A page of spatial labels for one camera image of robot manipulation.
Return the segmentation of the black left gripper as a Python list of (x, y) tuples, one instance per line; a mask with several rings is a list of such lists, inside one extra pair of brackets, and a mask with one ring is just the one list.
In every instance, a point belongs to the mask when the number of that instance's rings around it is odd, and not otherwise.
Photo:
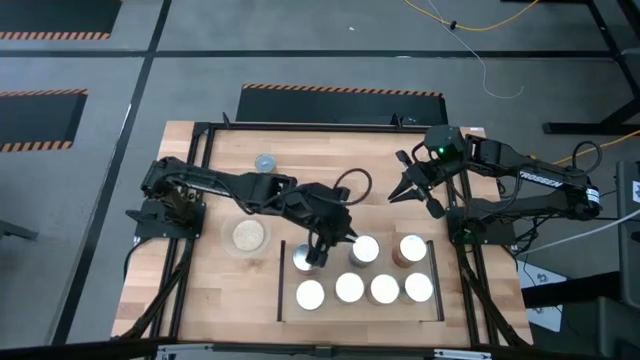
[(339, 242), (357, 240), (345, 205), (349, 195), (346, 187), (330, 188), (321, 183), (309, 183), (297, 187), (287, 196), (287, 219), (309, 231), (308, 264), (324, 266), (331, 247)]

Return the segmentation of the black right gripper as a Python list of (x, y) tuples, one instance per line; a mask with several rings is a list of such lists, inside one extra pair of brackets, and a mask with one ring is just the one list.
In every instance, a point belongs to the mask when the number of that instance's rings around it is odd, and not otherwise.
[(426, 209), (434, 219), (445, 216), (441, 203), (433, 197), (431, 191), (444, 179), (438, 177), (433, 170), (432, 162), (411, 160), (404, 150), (395, 153), (397, 159), (405, 166), (401, 180), (391, 192), (391, 203), (407, 200), (418, 200), (425, 203)]

